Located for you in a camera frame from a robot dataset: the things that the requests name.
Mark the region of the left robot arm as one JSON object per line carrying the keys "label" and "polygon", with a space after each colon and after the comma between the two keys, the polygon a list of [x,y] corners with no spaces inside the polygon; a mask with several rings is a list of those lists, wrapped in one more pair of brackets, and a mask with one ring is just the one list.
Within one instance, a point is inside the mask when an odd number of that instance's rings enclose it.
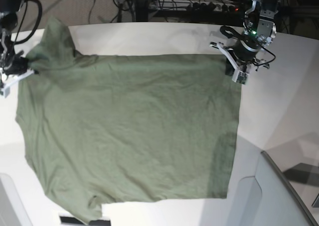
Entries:
{"label": "left robot arm", "polygon": [[244,12],[242,33],[230,26],[223,25],[220,32],[228,39],[236,39],[232,46],[222,46],[228,53],[225,74],[233,76],[235,70],[248,74],[249,67],[269,68],[276,55],[266,49],[276,37],[275,15],[280,0],[250,0],[251,6]]}

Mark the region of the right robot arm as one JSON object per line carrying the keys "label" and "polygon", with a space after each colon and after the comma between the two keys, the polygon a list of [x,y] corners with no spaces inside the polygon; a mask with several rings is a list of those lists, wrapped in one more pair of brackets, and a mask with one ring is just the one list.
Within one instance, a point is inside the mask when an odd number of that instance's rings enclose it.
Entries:
{"label": "right robot arm", "polygon": [[[23,40],[11,40],[13,30],[17,27],[17,13],[23,5],[33,2],[38,7],[38,15],[31,33]],[[0,69],[7,76],[22,75],[28,70],[28,60],[15,53],[14,46],[27,42],[38,29],[42,18],[42,4],[39,0],[0,0]]]}

